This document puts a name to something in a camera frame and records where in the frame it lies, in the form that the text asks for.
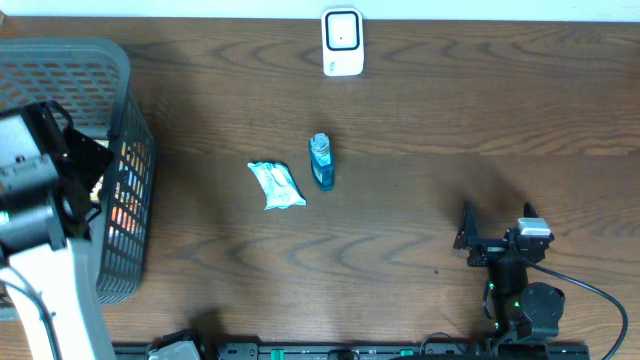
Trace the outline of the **blue mouthwash bottle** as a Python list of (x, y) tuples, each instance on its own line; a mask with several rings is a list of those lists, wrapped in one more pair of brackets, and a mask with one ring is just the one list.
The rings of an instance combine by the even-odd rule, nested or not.
[(330, 191), (334, 187), (335, 161), (329, 136), (317, 133), (309, 140), (311, 172), (316, 185), (322, 191)]

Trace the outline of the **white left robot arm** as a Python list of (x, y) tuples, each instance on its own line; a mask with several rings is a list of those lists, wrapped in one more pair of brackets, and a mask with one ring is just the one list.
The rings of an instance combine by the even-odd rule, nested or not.
[(1, 284), (36, 359), (112, 359), (91, 192), (113, 160), (49, 100), (1, 114)]

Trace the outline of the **teal wet wipes pack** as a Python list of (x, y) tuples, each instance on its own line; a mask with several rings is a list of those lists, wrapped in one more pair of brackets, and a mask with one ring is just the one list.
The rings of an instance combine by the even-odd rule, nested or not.
[(256, 162), (248, 163), (247, 167), (255, 175), (265, 194), (264, 210), (307, 205), (286, 165), (279, 162)]

